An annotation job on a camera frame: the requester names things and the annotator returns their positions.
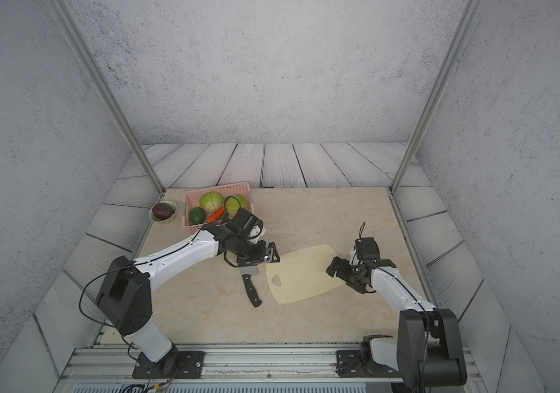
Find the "black handled cleaver knife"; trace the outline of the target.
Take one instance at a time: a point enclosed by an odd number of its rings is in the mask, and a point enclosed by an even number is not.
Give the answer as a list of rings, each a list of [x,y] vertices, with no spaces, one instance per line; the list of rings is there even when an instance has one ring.
[[[254,308],[258,308],[262,305],[262,300],[260,299],[258,292],[255,288],[252,278],[259,273],[258,267],[253,266],[243,266],[239,268],[242,275],[242,281],[244,284],[245,292],[247,293],[248,299]]]

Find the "cream plastic cutting board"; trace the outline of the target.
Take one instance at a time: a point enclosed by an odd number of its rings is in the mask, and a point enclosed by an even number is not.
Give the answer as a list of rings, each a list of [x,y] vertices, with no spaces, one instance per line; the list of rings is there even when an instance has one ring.
[[[267,264],[265,277],[275,301],[286,305],[322,295],[344,284],[326,273],[337,253],[329,245],[308,247]]]

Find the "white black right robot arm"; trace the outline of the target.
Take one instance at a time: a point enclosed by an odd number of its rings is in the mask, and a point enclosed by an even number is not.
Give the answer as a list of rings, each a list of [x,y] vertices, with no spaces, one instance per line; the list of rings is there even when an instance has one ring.
[[[468,381],[458,319],[420,296],[390,260],[362,260],[352,265],[335,257],[326,273],[358,293],[367,288],[399,313],[397,335],[368,336],[357,351],[337,353],[342,378],[401,378],[406,391],[463,386]]]

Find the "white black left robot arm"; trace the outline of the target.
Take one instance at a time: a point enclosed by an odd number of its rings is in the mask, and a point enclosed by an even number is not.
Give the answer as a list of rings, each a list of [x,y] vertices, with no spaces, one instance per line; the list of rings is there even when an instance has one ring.
[[[216,221],[162,251],[137,260],[119,257],[103,276],[96,306],[140,350],[138,365],[172,359],[177,349],[153,318],[153,293],[176,275],[218,255],[235,255],[236,261],[229,265],[236,269],[280,262],[275,244],[260,238],[264,233],[260,220],[245,228]]]

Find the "orange carrot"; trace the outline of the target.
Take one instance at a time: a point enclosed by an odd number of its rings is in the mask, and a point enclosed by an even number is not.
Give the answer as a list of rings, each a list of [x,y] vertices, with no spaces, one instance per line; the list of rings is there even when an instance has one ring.
[[[215,213],[211,214],[208,219],[206,220],[207,223],[215,222],[221,220],[226,216],[226,211],[224,207],[221,207]]]

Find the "right green cabbage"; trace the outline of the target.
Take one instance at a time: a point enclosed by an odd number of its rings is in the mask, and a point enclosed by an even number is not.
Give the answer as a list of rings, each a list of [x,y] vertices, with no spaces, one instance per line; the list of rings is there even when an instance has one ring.
[[[224,208],[230,217],[234,217],[240,209],[249,210],[249,203],[241,195],[228,196],[224,202]]]

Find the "green cabbage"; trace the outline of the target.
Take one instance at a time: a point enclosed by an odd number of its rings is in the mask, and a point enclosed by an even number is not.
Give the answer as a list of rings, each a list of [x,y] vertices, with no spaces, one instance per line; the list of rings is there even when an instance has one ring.
[[[249,210],[249,203],[241,195],[228,196],[224,202],[224,208],[230,217],[234,217],[240,209]]]
[[[224,198],[220,193],[212,191],[204,193],[200,197],[199,204],[201,209],[211,215],[219,211],[224,206]]]

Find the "green avocado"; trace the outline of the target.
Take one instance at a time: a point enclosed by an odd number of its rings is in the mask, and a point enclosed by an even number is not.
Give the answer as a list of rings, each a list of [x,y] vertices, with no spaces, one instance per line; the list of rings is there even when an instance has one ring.
[[[206,211],[201,207],[194,207],[189,212],[188,219],[191,225],[204,224],[206,221]]]

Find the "left green cabbage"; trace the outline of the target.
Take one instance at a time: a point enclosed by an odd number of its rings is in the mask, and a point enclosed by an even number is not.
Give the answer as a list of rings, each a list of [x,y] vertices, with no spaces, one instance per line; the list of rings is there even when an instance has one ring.
[[[224,206],[224,198],[220,193],[212,191],[204,193],[200,197],[199,204],[201,209],[211,215],[219,211]]]

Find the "pink plastic basket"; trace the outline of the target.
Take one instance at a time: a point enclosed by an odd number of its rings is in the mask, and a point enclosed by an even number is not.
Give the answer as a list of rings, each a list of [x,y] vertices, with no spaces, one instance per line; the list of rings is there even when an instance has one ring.
[[[188,219],[189,212],[194,207],[200,207],[199,200],[204,193],[208,193],[212,191],[216,191],[220,193],[224,198],[224,202],[226,198],[231,195],[241,195],[247,199],[249,203],[249,211],[251,213],[255,212],[253,201],[252,201],[251,187],[247,182],[231,183],[231,184],[217,186],[213,188],[203,188],[203,189],[197,189],[190,192],[186,192],[183,197],[183,203],[185,205],[185,208],[183,210],[182,225],[190,234],[194,234],[196,231],[198,231],[198,229],[200,229],[201,226],[203,226],[203,224],[191,225]]]

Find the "patterned ceramic cup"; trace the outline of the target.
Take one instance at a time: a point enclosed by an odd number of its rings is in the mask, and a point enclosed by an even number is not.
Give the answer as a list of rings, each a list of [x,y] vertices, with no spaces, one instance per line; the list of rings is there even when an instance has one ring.
[[[177,204],[173,201],[160,201],[149,211],[149,219],[156,223],[166,224],[173,221],[177,214]]]

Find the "purple eggplant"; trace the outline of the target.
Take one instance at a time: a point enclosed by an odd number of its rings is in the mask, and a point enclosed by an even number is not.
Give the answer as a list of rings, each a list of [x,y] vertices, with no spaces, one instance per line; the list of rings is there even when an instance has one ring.
[[[155,221],[165,221],[175,214],[175,209],[168,203],[160,202],[152,207],[151,214]]]

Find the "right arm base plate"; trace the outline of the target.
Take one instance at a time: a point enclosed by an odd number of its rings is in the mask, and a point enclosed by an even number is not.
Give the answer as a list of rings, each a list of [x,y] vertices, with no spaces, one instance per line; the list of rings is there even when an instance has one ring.
[[[398,371],[377,364],[371,354],[363,349],[338,350],[335,373],[339,378],[400,378]]]

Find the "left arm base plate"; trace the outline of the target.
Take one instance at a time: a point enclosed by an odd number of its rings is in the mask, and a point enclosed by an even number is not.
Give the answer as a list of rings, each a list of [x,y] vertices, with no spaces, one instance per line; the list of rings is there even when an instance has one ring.
[[[134,366],[132,379],[198,379],[204,365],[206,352],[172,349],[166,356],[152,362],[141,353]]]

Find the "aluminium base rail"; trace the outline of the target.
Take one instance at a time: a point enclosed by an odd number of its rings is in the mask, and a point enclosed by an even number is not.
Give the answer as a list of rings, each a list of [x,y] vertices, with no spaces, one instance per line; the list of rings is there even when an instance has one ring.
[[[401,378],[339,378],[338,350],[357,343],[198,344],[182,351],[204,351],[198,379],[132,379],[135,350],[104,345],[76,350],[62,372],[57,392],[392,392]]]

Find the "aluminium right frame post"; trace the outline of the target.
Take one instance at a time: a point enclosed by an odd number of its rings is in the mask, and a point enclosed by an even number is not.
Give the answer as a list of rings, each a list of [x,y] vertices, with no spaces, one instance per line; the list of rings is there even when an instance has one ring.
[[[410,136],[401,164],[396,171],[396,176],[394,177],[393,183],[390,187],[391,195],[395,195],[398,189],[402,186],[402,182],[409,167],[411,166],[413,157],[419,150],[419,146],[427,132],[427,128],[430,124],[432,116],[438,107],[439,101],[445,91],[446,86],[448,85],[450,75],[456,66],[461,52],[463,51],[463,47],[470,34],[470,31],[473,28],[481,5],[482,1],[480,0],[469,0],[466,3],[466,6],[463,10],[463,15],[460,18],[453,39],[450,42],[450,46],[446,51],[435,82],[422,109],[421,115],[419,116],[419,120],[414,128],[414,131]]]

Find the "aluminium frame post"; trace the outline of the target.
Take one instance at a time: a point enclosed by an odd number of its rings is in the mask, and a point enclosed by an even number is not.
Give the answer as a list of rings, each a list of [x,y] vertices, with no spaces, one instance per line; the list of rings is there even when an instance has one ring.
[[[141,144],[134,131],[132,130],[129,121],[126,119],[124,112],[121,109],[116,97],[106,81],[100,67],[98,66],[93,54],[90,52],[80,30],[78,29],[75,21],[70,14],[67,6],[62,0],[47,0],[46,4],[51,11],[52,15],[57,21],[62,34],[64,34],[67,42],[70,44],[71,49],[80,61],[82,67],[88,74],[94,88],[96,88],[98,96],[103,101],[106,109],[116,123],[117,128],[121,132],[124,140],[129,145],[130,150],[135,158],[139,161],[144,173],[149,177],[153,187],[157,192],[163,196],[165,194],[165,185],[160,181],[153,165],[147,158]]]
[[[456,66],[461,52],[463,51],[463,47],[470,34],[470,31],[473,28],[481,5],[482,1],[480,0],[469,0],[466,3],[466,6],[463,10],[463,15],[460,18],[453,39],[450,42],[450,46],[446,51],[435,82],[422,109],[421,115],[419,116],[419,120],[414,128],[414,131],[410,136],[401,164],[396,171],[396,176],[394,177],[393,183],[390,187],[391,195],[395,195],[398,189],[402,186],[402,182],[409,167],[411,166],[413,157],[419,150],[419,146],[427,132],[427,128],[430,124],[432,116],[438,107],[439,101],[445,91],[446,86],[448,85],[450,75]]]

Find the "aluminium left frame post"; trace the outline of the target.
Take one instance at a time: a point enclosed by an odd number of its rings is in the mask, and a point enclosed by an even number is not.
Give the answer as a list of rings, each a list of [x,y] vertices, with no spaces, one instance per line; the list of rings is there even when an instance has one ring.
[[[153,187],[157,192],[163,196],[165,194],[165,185],[160,181],[153,165],[147,158],[141,144],[134,131],[132,130],[129,121],[126,119],[124,112],[121,109],[116,97],[106,81],[100,67],[98,66],[93,54],[90,52],[80,30],[78,29],[75,21],[70,14],[67,6],[62,0],[47,0],[46,4],[51,11],[52,15],[57,21],[62,34],[64,34],[67,42],[70,44],[71,49],[80,61],[82,67],[88,74],[94,88],[96,88],[98,96],[103,101],[106,109],[116,123],[117,128],[121,132],[124,140],[129,145],[130,150],[135,158],[139,161],[144,173],[149,177]]]

